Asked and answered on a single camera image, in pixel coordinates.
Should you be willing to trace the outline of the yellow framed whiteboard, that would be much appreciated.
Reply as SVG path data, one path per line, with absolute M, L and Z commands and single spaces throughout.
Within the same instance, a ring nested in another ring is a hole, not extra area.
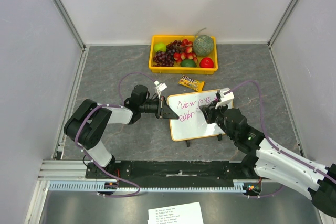
M 216 99 L 216 90 L 171 95 L 167 98 L 169 107 L 179 116 L 170 120 L 173 141 L 188 141 L 197 138 L 224 134 L 217 124 L 207 124 L 200 111 L 201 105 L 208 105 Z

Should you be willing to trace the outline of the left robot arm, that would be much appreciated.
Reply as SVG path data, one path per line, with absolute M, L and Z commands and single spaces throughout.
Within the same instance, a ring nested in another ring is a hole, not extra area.
M 161 96 L 166 85 L 159 82 L 155 82 L 155 85 L 152 98 L 146 86 L 136 85 L 123 105 L 98 104 L 86 99 L 66 122 L 65 135 L 98 164 L 97 173 L 103 178 L 111 178 L 115 173 L 115 157 L 101 141 L 108 124 L 131 125 L 143 113 L 154 114 L 157 119 L 179 119 L 167 104 L 166 98 Z

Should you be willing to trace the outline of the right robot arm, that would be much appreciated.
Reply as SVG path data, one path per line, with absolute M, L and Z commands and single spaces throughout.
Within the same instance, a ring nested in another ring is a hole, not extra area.
M 327 167 L 310 161 L 248 125 L 240 109 L 203 105 L 200 110 L 208 124 L 217 124 L 245 153 L 240 166 L 248 179 L 256 175 L 274 180 L 311 200 L 324 214 L 335 217 L 335 164 Z

